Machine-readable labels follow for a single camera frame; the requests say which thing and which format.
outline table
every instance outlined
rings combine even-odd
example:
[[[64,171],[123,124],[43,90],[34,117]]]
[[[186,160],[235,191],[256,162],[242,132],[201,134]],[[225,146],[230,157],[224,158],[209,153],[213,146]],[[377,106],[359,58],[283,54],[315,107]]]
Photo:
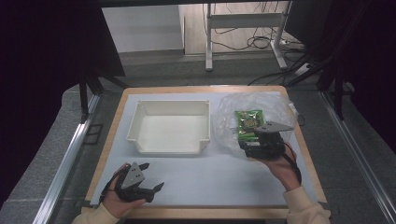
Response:
[[[111,124],[102,155],[97,164],[95,173],[86,200],[92,199],[93,192],[98,184],[102,172],[104,171],[110,149],[113,145],[114,136],[120,123],[123,108],[130,94],[151,94],[151,93],[202,93],[202,92],[250,92],[250,91],[279,91],[282,95],[287,96],[285,88],[279,86],[208,86],[208,87],[160,87],[160,88],[130,88],[126,89],[121,96],[116,115]],[[310,175],[312,184],[315,189],[319,202],[326,203],[323,190],[318,180],[314,164],[309,155],[309,151],[304,141],[304,137],[299,126],[295,127],[295,135],[298,145],[302,152],[305,166]],[[91,208],[83,207],[81,212],[89,212]],[[129,218],[221,218],[221,219],[267,219],[267,218],[285,218],[289,209],[287,207],[141,207],[135,209]]]

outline white wall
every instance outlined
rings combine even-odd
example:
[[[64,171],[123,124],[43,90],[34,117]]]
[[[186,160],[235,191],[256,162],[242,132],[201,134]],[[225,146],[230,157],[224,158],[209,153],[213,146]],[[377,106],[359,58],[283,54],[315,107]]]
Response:
[[[102,10],[118,52],[183,49],[178,6]]]

